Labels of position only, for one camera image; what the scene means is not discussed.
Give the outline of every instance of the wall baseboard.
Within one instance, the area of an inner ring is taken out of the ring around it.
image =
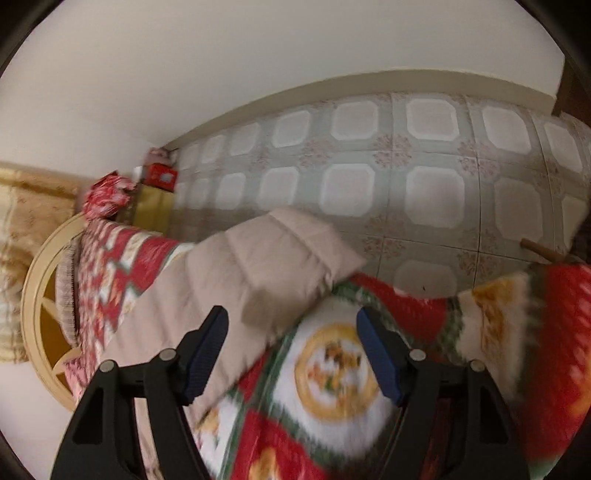
[[[384,92],[440,92],[472,95],[514,103],[546,114],[552,112],[556,101],[555,97],[532,88],[471,72],[407,69],[362,73],[302,85],[255,100],[195,127],[166,144],[165,148],[175,150],[252,118],[294,106]]]

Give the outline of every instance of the white wall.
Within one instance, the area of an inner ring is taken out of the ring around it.
[[[514,0],[65,0],[0,79],[0,160],[99,174],[318,80],[445,69],[555,95],[562,65]]]
[[[49,478],[70,416],[30,363],[0,364],[0,429],[36,480]]]

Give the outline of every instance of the red box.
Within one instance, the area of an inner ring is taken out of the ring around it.
[[[174,192],[174,184],[177,182],[177,175],[178,172],[176,170],[173,170],[164,164],[152,163],[145,168],[143,184]]]

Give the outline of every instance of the christmas blanket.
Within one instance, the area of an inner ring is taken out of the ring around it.
[[[429,357],[485,362],[514,413],[532,477],[541,477],[591,402],[590,281],[586,266],[558,265],[417,300],[357,274],[191,425],[200,454],[218,480],[363,478],[400,413],[381,394],[355,333],[359,308],[371,305]],[[442,451],[431,449],[423,479],[438,476]]]

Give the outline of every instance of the red patterned blanket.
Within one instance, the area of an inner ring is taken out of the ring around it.
[[[83,355],[67,368],[77,395],[138,296],[192,247],[105,220],[91,222],[82,245]],[[214,478],[328,479],[343,469],[347,477],[366,471],[393,434],[397,411],[379,392],[355,335],[364,304],[432,358],[485,361],[515,412],[534,477],[567,447],[591,403],[589,267],[532,268],[435,300],[358,274],[191,425]],[[436,474],[438,458],[435,445],[425,478]]]

